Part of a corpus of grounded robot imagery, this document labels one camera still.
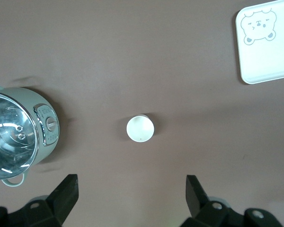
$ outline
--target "bear face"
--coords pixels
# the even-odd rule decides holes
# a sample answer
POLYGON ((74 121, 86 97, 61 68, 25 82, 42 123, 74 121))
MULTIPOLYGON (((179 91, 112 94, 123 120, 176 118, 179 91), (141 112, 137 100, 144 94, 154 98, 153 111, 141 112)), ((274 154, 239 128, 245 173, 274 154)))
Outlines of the bear face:
POLYGON ((244 30, 244 43, 252 45, 255 40, 266 39, 271 41, 275 38, 276 14, 273 11, 268 13, 256 12, 251 16, 245 16, 241 21, 241 27, 244 30))

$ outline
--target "white cup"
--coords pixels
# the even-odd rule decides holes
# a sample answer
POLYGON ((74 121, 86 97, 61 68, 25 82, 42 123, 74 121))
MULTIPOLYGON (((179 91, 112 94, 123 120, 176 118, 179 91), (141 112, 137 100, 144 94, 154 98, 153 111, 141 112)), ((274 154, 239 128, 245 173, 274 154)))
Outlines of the white cup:
POLYGON ((145 142, 153 136, 155 127, 148 116, 140 114, 127 123, 126 131, 133 141, 145 142))

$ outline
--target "electric cooking pot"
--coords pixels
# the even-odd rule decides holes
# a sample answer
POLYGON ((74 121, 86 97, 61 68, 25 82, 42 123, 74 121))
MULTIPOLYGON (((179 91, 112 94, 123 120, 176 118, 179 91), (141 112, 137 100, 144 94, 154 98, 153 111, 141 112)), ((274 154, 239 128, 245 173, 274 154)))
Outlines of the electric cooking pot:
POLYGON ((0 180, 21 185, 31 165, 47 157, 59 138, 53 107, 34 91, 0 87, 0 180), (19 183, 9 179, 22 174, 19 183))

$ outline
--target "white tray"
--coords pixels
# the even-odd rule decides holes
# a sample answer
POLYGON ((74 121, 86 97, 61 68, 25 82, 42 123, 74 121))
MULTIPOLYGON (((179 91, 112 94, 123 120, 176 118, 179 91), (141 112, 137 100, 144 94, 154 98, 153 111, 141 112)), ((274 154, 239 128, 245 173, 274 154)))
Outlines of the white tray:
POLYGON ((284 78, 284 0, 242 9, 236 18, 242 79, 284 78))

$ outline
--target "glass lid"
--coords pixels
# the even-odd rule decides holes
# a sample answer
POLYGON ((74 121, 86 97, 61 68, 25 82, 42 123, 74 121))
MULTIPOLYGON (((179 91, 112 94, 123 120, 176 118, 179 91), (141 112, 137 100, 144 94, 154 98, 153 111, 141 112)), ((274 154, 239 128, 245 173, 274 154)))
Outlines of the glass lid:
POLYGON ((0 94, 0 179, 29 168, 36 156, 36 140, 29 115, 14 100, 0 94))

